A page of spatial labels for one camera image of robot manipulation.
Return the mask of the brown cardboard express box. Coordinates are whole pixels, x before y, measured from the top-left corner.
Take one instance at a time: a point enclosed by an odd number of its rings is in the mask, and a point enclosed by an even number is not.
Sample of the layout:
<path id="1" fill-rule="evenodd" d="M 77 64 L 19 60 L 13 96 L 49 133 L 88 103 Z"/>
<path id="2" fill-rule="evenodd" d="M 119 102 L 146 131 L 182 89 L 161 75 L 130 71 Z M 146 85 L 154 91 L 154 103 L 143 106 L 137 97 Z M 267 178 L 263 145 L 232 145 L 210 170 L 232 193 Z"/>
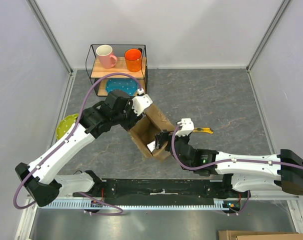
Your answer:
<path id="1" fill-rule="evenodd" d="M 165 150 L 168 141 L 166 140 L 160 149 L 155 148 L 153 151 L 150 151 L 148 144 L 155 142 L 155 136 L 160 134 L 162 130 L 172 132 L 175 127 L 154 103 L 144 113 L 145 116 L 128 133 L 146 158 L 154 157 L 162 162 L 171 155 Z"/>

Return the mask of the yellow utility knife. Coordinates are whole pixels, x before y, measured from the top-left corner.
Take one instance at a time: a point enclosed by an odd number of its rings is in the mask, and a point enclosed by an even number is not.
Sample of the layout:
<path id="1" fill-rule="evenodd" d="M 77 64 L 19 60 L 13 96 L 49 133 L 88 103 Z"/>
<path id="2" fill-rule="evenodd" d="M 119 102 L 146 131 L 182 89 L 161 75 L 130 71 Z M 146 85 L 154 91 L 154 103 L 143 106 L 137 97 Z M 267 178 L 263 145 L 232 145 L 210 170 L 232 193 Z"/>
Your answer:
<path id="1" fill-rule="evenodd" d="M 213 134 L 214 131 L 209 128 L 209 127 L 196 127 L 193 130 L 194 133 L 208 133 L 208 134 Z"/>

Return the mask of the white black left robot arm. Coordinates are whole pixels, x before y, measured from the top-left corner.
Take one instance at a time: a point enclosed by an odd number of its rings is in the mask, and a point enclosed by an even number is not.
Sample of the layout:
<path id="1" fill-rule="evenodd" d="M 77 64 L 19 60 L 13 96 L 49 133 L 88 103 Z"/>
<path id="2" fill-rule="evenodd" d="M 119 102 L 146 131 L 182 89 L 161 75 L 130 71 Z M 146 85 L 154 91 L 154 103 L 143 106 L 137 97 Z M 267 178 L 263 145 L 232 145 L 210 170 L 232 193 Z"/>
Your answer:
<path id="1" fill-rule="evenodd" d="M 113 126 L 120 125 L 129 131 L 152 103 L 147 94 L 129 96 L 122 90 L 113 90 L 105 100 L 82 108 L 76 122 L 47 152 L 30 164 L 21 162 L 16 166 L 20 187 L 25 187 L 40 207 L 57 197 L 79 192 L 91 197 L 99 195 L 102 180 L 93 171 L 72 175 L 58 175 L 58 172 L 81 149 Z"/>

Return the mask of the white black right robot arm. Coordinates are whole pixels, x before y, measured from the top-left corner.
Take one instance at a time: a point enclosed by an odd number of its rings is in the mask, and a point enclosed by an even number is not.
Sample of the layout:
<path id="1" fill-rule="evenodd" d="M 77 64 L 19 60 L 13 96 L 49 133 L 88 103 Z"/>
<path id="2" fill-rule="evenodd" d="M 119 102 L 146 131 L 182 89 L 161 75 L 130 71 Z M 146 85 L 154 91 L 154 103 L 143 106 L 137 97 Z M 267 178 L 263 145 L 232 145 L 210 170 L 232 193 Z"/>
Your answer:
<path id="1" fill-rule="evenodd" d="M 188 135 L 178 136 L 162 130 L 155 135 L 155 147 L 165 147 L 183 170 L 200 176 L 222 175 L 221 193 L 232 197 L 236 193 L 256 190 L 282 190 L 303 196 L 303 159 L 289 149 L 279 154 L 239 155 L 223 151 L 194 148 Z"/>

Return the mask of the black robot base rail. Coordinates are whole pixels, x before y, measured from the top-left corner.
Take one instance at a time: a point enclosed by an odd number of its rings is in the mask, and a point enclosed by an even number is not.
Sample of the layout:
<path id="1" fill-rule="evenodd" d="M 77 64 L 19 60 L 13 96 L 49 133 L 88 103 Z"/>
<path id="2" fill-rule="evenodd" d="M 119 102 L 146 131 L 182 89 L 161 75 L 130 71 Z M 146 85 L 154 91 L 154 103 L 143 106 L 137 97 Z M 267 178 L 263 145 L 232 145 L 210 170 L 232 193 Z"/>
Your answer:
<path id="1" fill-rule="evenodd" d="M 232 189 L 230 181 L 208 179 L 107 178 L 86 193 L 115 206 L 165 207 L 212 205 L 214 199 L 242 199 L 249 191 Z"/>

